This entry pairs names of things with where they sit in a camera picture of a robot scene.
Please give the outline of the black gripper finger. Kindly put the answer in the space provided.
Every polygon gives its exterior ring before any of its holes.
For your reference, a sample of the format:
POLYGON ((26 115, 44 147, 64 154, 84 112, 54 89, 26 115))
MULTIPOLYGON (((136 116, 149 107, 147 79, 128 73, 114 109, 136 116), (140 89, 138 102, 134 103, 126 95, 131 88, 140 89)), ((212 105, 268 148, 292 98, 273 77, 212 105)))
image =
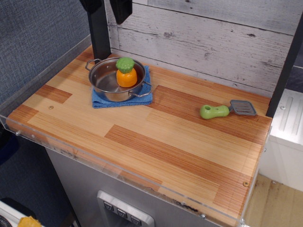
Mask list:
POLYGON ((133 12, 132 0, 110 0, 116 23, 122 24, 133 12))
POLYGON ((94 0, 80 0, 80 3, 86 11, 93 11, 95 8, 94 0))

